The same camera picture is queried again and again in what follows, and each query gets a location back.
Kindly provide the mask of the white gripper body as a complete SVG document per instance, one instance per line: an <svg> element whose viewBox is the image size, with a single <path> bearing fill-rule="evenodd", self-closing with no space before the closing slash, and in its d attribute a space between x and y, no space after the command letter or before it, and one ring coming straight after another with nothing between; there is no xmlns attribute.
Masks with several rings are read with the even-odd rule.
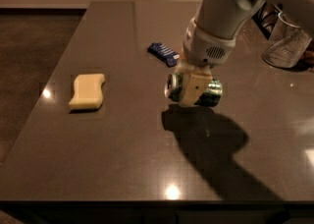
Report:
<svg viewBox="0 0 314 224"><path fill-rule="evenodd" d="M236 46L235 39L223 39L205 32L192 18L183 37L183 55L193 66L224 64Z"/></svg>

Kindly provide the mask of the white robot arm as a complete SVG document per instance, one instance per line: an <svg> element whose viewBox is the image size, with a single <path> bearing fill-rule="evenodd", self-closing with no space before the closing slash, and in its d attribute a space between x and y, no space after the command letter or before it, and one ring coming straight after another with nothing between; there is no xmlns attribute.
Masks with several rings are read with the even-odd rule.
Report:
<svg viewBox="0 0 314 224"><path fill-rule="evenodd" d="M314 0L202 0L183 37L183 54L175 68L181 85L165 88L165 95L179 95L179 105L192 106L212 82L211 69L226 62L236 46L244 23L269 1L308 33L314 33Z"/></svg>

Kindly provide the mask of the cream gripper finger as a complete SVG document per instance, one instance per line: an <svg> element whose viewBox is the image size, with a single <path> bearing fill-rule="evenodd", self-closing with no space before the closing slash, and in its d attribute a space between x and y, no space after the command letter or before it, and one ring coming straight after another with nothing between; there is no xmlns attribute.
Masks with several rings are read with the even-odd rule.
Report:
<svg viewBox="0 0 314 224"><path fill-rule="evenodd" d="M189 64L185 59L179 60L175 73L182 80L179 105L183 107L193 106L213 80L208 66L197 67Z"/></svg>

